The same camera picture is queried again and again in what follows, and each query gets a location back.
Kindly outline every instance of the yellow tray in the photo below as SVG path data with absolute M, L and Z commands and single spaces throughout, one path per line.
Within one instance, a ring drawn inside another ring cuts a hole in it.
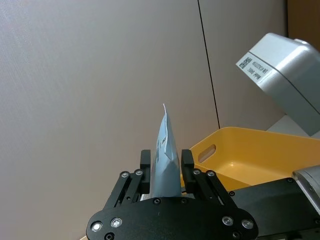
M 225 127 L 191 148 L 194 167 L 214 170 L 230 191 L 291 177 L 320 164 L 320 140 Z

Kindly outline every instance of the white surface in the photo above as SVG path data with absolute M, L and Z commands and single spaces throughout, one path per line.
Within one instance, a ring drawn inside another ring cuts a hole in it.
M 221 127 L 266 130 L 284 113 L 235 67 L 265 34 L 286 34 L 284 0 L 199 0 Z
M 119 173 L 217 130 L 194 0 L 0 2 L 0 239 L 78 240 Z
M 272 125 L 269 132 L 276 132 L 282 134 L 290 134 L 301 137 L 310 137 L 305 131 L 299 127 L 288 115 L 283 116 L 279 121 Z M 312 138 L 320 139 L 320 131 L 311 136 Z

